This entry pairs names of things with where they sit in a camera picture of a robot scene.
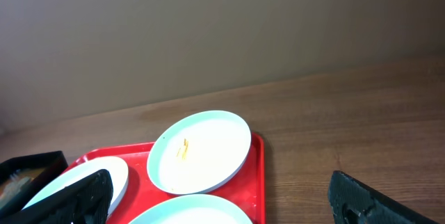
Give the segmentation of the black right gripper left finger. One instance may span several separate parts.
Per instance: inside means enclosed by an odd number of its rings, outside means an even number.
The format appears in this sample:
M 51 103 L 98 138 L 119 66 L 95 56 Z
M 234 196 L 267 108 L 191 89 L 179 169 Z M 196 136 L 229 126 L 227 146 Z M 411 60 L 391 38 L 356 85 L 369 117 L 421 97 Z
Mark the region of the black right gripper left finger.
M 105 224 L 113 197 L 109 171 L 98 170 L 49 197 L 1 219 L 9 224 Z

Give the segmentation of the white plate with sauce smear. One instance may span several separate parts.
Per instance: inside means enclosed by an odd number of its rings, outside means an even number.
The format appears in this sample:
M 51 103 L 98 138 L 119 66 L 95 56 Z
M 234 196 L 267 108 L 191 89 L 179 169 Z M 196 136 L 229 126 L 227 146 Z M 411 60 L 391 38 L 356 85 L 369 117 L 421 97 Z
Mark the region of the white plate with sauce smear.
M 252 224 L 234 203 L 209 194 L 183 195 L 159 203 L 130 224 Z

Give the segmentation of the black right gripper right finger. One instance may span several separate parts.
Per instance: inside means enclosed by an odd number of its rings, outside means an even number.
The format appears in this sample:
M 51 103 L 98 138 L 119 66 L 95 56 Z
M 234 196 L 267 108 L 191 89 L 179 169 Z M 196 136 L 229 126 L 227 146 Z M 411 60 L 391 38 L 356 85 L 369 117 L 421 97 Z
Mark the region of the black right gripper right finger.
M 340 170 L 327 198 L 335 224 L 437 224 Z

